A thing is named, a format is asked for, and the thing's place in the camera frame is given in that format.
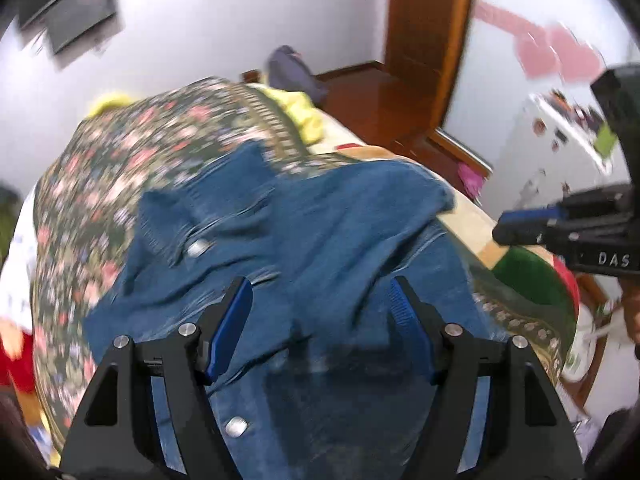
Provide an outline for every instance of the wooden floor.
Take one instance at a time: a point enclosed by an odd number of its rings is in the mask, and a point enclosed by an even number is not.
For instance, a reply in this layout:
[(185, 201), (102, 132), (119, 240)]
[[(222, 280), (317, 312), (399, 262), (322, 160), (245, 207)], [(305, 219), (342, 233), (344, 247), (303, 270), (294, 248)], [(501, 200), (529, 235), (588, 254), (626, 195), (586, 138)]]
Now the wooden floor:
[(376, 68), (339, 75), (326, 84), (327, 113), (367, 144), (408, 156), (464, 192), (459, 161), (426, 137), (430, 96)]

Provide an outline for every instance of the blue denim jacket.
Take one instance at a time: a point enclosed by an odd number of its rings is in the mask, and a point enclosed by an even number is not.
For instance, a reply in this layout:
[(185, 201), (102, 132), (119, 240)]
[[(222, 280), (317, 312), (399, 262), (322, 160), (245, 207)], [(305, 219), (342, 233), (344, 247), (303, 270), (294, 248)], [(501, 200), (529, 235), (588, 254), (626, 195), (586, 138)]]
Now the blue denim jacket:
[[(260, 145), (246, 143), (184, 186), (143, 195), (126, 265), (84, 334), (98, 361), (119, 334), (140, 342), (197, 320), (233, 277), (247, 276), (252, 311), (209, 390), (242, 476), (398, 478), (434, 388), (390, 322), (390, 279), (406, 276), (447, 322), (488, 335), (435, 219), (451, 205), (415, 164), (367, 162), (299, 180), (276, 174)], [(180, 468), (162, 382), (154, 388), (163, 449)], [(478, 412), (468, 462), (484, 424)], [(239, 438), (224, 431), (235, 416), (249, 423)]]

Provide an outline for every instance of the yellow garment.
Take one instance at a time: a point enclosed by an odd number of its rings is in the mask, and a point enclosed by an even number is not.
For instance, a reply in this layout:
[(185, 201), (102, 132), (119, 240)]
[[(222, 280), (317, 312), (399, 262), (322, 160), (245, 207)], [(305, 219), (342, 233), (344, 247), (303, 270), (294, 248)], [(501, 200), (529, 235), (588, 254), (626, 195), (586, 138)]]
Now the yellow garment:
[(91, 119), (113, 108), (122, 108), (135, 102), (136, 99), (126, 94), (114, 93), (103, 95), (91, 106), (86, 118)]
[(324, 122), (320, 110), (314, 107), (304, 92), (285, 92), (265, 85), (254, 85), (282, 108), (300, 131), (302, 142), (310, 146), (322, 140)]

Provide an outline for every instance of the white fabric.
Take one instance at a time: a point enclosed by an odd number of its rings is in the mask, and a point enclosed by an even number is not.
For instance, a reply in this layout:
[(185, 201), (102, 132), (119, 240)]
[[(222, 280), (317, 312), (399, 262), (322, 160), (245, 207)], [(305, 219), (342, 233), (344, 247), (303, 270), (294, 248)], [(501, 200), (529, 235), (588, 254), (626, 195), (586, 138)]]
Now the white fabric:
[(32, 189), (22, 204), (9, 254), (0, 274), (0, 318), (31, 333), (31, 280), (35, 273), (38, 240), (33, 223)]

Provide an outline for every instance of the bed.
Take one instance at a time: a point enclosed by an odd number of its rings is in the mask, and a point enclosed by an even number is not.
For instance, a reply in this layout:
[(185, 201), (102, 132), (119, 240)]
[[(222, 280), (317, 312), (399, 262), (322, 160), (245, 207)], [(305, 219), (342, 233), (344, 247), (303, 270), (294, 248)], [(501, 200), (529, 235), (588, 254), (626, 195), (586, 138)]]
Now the bed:
[[(207, 78), (176, 91), (84, 120), (36, 188), (33, 219), (38, 257), (31, 287), (36, 388), (50, 432), (61, 449), (95, 362), (82, 338), (82, 319), (113, 284), (132, 237), (145, 189), (188, 181), (249, 139), (283, 173), (315, 176), (360, 160), (396, 157), (365, 146), (324, 114), (324, 137), (306, 147), (291, 119), (259, 90)], [(337, 146), (352, 145), (337, 150)], [(440, 221), (466, 262), (474, 298), (489, 325), (525, 335), (553, 382), (575, 332), (569, 304), (521, 295), (492, 271), (509, 259), (491, 238), (494, 222), (455, 190), (456, 207)], [(516, 259), (543, 281), (553, 258), (540, 249)]]

